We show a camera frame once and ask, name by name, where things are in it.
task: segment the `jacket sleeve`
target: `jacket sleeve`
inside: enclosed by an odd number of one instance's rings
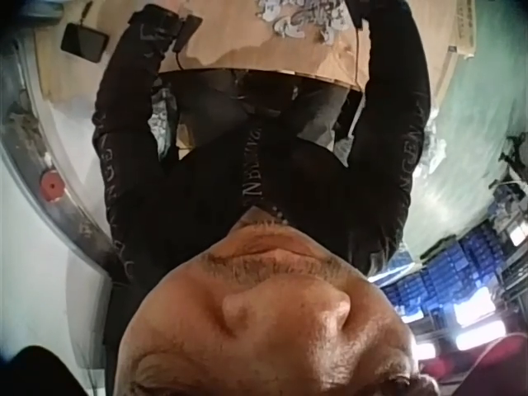
[[[97,93],[93,144],[101,163],[106,217],[125,267],[144,254],[138,230],[151,196],[165,185],[158,148],[149,128],[151,90],[174,37],[132,22],[111,56]]]
[[[382,271],[402,240],[431,109],[426,57],[410,8],[403,0],[377,3],[385,5],[368,18],[370,80],[348,158],[351,185],[361,194],[362,232],[352,232],[351,255],[368,274]]]

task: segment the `black phone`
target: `black phone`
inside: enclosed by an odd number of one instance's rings
[[[68,23],[60,49],[95,64],[101,61],[109,36],[90,27]]]

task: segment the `nose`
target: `nose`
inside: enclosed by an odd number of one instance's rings
[[[335,340],[351,309],[350,298],[312,276],[281,275],[223,301],[227,327],[253,343],[321,346]]]

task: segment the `black jacket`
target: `black jacket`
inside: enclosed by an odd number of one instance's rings
[[[427,62],[408,7],[374,10],[370,81],[348,167],[289,136],[275,120],[251,120],[185,156],[168,172],[150,133],[151,88],[171,39],[120,39],[97,94],[94,145],[107,218],[132,286],[113,292],[106,325],[108,381],[120,337],[141,299],[171,269],[223,238],[247,210],[252,182],[288,221],[365,274],[383,270],[402,238],[431,98]],[[258,180],[248,140],[258,136]]]

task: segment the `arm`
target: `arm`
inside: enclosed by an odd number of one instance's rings
[[[103,74],[92,118],[96,127],[93,144],[105,185],[106,216],[125,265],[137,256],[131,249],[138,241],[131,239],[140,239],[137,229],[141,227],[135,225],[144,217],[141,212],[165,182],[148,121],[152,115],[151,89],[174,41],[171,25],[176,25],[178,18],[159,7],[150,6],[147,11],[151,16],[148,21],[133,18],[121,36]]]
[[[431,92],[422,41],[407,3],[370,1],[370,80],[348,165],[352,185],[361,186],[363,195],[359,224],[369,234],[362,246],[351,248],[352,256],[376,273],[402,239]]]

